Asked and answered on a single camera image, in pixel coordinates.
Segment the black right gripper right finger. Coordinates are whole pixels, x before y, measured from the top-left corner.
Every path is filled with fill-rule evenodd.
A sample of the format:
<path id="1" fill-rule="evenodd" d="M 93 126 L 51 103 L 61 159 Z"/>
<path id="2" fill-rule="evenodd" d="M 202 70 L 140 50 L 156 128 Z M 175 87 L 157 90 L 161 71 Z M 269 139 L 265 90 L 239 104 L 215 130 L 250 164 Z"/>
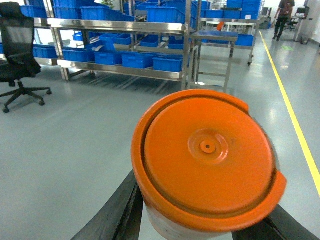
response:
<path id="1" fill-rule="evenodd" d="M 234 240 L 317 240 L 313 233 L 278 205 L 257 224 L 232 233 Z"/>

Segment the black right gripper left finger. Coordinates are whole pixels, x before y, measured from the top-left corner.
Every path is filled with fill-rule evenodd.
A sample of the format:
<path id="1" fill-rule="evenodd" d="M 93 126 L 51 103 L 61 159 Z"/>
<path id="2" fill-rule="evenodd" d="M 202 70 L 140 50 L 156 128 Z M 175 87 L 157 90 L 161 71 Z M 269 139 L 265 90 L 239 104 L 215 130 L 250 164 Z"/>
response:
<path id="1" fill-rule="evenodd" d="M 74 240 L 138 240 L 144 200 L 131 171 L 102 209 Z"/>

